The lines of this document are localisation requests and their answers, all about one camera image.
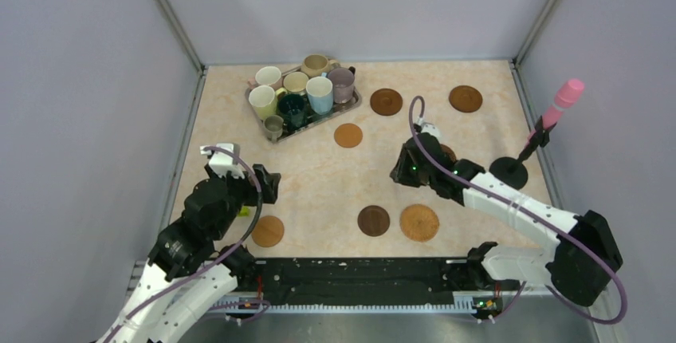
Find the brown saucer coaster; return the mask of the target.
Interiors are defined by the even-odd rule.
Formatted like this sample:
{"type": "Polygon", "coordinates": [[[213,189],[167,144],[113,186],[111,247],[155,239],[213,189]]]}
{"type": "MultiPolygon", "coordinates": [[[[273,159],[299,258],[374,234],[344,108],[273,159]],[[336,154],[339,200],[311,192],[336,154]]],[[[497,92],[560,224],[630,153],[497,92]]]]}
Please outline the brown saucer coaster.
{"type": "Polygon", "coordinates": [[[450,105],[459,112],[476,112],[483,104],[481,93],[469,85],[454,87],[449,94],[450,105]]]}
{"type": "Polygon", "coordinates": [[[441,144],[440,147],[443,150],[443,152],[449,157],[450,161],[453,164],[455,164],[458,160],[455,152],[449,146],[447,146],[445,144],[441,144]]]}
{"type": "Polygon", "coordinates": [[[403,107],[403,98],[394,89],[378,89],[370,97],[371,109],[381,116],[393,116],[403,107]]]}

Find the light bamboo coaster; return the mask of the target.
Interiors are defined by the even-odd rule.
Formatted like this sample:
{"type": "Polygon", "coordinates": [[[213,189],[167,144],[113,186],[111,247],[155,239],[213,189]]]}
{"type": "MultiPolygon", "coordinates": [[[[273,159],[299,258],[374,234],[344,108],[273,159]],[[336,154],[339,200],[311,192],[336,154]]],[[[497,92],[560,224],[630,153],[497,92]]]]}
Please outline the light bamboo coaster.
{"type": "Polygon", "coordinates": [[[353,123],[341,124],[334,132],[334,141],[342,148],[354,148],[363,140],[361,128],[353,123]]]}
{"type": "Polygon", "coordinates": [[[268,215],[257,221],[251,233],[254,243],[260,247],[268,248],[276,246],[285,234],[283,222],[275,216],[268,215]]]}

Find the woven rattan coaster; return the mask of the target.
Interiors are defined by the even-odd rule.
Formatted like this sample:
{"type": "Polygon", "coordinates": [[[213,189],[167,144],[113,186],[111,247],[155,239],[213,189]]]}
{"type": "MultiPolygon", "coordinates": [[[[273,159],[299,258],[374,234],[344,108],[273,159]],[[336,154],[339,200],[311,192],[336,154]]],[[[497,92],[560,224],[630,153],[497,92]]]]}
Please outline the woven rattan coaster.
{"type": "Polygon", "coordinates": [[[428,242],[438,233],[440,222],[428,206],[413,204],[400,214],[399,225],[403,234],[415,242],[428,242]]]}

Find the dark walnut coaster front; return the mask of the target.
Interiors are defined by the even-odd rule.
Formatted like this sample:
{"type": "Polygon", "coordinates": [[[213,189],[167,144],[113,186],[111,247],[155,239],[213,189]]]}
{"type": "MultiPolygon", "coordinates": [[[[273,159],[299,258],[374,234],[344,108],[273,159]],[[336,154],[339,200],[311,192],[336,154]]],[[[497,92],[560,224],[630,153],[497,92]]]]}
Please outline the dark walnut coaster front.
{"type": "Polygon", "coordinates": [[[367,236],[378,237],[385,234],[390,225],[391,220],[388,212],[376,205],[364,207],[357,217],[357,224],[359,229],[367,236]]]}

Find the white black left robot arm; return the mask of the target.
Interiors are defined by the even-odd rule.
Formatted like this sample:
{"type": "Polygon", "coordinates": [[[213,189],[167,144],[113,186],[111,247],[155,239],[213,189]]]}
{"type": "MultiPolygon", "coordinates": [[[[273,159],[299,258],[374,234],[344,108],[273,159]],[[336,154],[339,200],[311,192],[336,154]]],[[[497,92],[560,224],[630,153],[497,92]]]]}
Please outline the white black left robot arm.
{"type": "Polygon", "coordinates": [[[216,301],[253,285],[253,258],[241,242],[210,256],[243,207],[261,211],[276,203],[281,174],[261,164],[249,171],[205,169],[207,178],[160,231],[132,295],[100,341],[177,342],[216,301]]]}

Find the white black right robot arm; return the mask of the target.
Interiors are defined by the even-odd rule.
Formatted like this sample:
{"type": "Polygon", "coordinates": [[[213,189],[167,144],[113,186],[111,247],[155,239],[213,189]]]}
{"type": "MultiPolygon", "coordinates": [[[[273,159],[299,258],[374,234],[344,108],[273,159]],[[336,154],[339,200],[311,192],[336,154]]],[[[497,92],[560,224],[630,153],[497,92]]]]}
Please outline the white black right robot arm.
{"type": "Polygon", "coordinates": [[[534,247],[484,242],[467,255],[467,277],[478,289],[497,281],[553,288],[578,306],[591,306],[616,282],[623,258],[607,220],[579,215],[526,195],[470,160],[452,161],[437,138],[406,141],[390,177],[408,187],[430,187],[439,197],[491,215],[535,242],[534,247]]]}

